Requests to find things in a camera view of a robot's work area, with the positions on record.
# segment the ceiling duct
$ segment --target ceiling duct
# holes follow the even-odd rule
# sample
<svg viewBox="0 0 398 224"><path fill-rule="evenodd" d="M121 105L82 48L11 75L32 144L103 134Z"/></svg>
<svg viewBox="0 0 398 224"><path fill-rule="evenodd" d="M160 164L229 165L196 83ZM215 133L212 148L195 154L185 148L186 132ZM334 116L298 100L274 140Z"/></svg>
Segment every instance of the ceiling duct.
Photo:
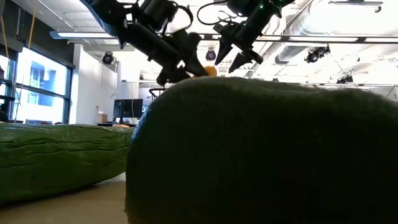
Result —
<svg viewBox="0 0 398 224"><path fill-rule="evenodd" d="M312 15L314 6L323 0L312 1L304 11L293 21L291 26L286 28L283 35L328 35L332 30L328 30L328 26L319 26L314 22L315 16ZM275 42L266 50L263 57L266 60L274 60L276 64L287 64L290 60L305 50L308 46L292 46L282 42Z"/></svg>

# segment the green textured surface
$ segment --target green textured surface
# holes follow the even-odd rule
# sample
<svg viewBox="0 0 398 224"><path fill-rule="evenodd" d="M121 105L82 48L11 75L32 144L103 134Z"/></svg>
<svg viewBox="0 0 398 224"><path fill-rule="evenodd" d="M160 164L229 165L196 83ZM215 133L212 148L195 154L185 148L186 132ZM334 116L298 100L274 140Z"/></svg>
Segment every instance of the green textured surface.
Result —
<svg viewBox="0 0 398 224"><path fill-rule="evenodd" d="M0 205L56 195L123 173L132 132L0 123Z"/></svg>
<svg viewBox="0 0 398 224"><path fill-rule="evenodd" d="M398 107L359 90L187 80L133 135L127 214L131 224L397 223L383 222L398 214L397 130Z"/></svg>

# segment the computer monitor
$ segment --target computer monitor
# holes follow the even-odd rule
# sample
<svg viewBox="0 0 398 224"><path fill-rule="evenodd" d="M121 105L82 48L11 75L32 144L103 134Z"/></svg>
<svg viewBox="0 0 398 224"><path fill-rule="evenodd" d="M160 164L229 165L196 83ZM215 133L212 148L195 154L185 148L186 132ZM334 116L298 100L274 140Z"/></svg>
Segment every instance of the computer monitor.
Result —
<svg viewBox="0 0 398 224"><path fill-rule="evenodd" d="M115 100L114 118L140 118L142 116L143 99Z"/></svg>

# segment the ceiling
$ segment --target ceiling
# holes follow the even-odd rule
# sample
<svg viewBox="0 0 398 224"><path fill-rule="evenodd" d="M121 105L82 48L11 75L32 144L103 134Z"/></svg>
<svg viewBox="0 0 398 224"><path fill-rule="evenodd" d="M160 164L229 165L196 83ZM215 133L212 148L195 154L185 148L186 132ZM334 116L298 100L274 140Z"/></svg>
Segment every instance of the ceiling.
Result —
<svg viewBox="0 0 398 224"><path fill-rule="evenodd" d="M32 13L34 0L13 0L26 11ZM191 11L196 15L200 6L213 0L176 0L177 3L190 6ZM383 0L382 10L375 13L375 7L364 6L334 6L329 4L330 0L313 0L312 4L304 9L300 16L294 17L301 8L310 0L297 0L295 4L285 7L282 11L283 18L273 17L271 22L264 29L266 34L281 34L286 28L295 27L303 31L305 27L307 35L396 35L398 33L398 24L394 21L398 19L397 9L398 1ZM39 0L37 18L58 31L76 31L76 32L103 32L102 28L94 20L79 0ZM135 2L135 0L123 0L123 2ZM218 20L219 10L229 11L226 6L210 6L205 8L200 17L205 22ZM169 25L169 31L173 31L187 25L188 16L183 11L178 12L173 23ZM196 19L188 31L199 33L215 33L212 26L204 26ZM203 64L205 53L208 48L218 49L218 43L214 41L202 41L198 46L198 58ZM380 78L381 72L393 74L396 70L397 45L363 45L363 44L331 44L331 54L320 59L316 63L304 62L308 54L308 48L313 46L296 46L289 44L272 44L264 42L255 42L254 51L263 55L262 65L246 65L241 67L231 76L243 77L248 71L254 71L254 78L272 80L278 78L280 82L315 82L315 83L336 83L336 79L344 74L352 74L354 81L362 83L398 83L397 78L389 75L389 78ZM115 40L94 40L85 44L85 50L93 55L101 55L104 49L118 50L118 43ZM286 63L279 64L275 62L275 57L280 57L281 52L288 51L291 58ZM219 72L224 75L230 66L239 49L234 49L218 66ZM144 68L144 73L154 73L160 68L152 63Z"/></svg>

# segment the wooden table surface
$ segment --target wooden table surface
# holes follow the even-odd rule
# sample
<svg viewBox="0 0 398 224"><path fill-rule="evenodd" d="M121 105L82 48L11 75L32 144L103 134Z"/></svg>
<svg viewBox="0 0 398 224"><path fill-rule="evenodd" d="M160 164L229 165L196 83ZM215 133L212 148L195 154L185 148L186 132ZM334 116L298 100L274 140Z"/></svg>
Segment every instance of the wooden table surface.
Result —
<svg viewBox="0 0 398 224"><path fill-rule="evenodd" d="M79 192L0 208L1 224L127 224L124 174Z"/></svg>

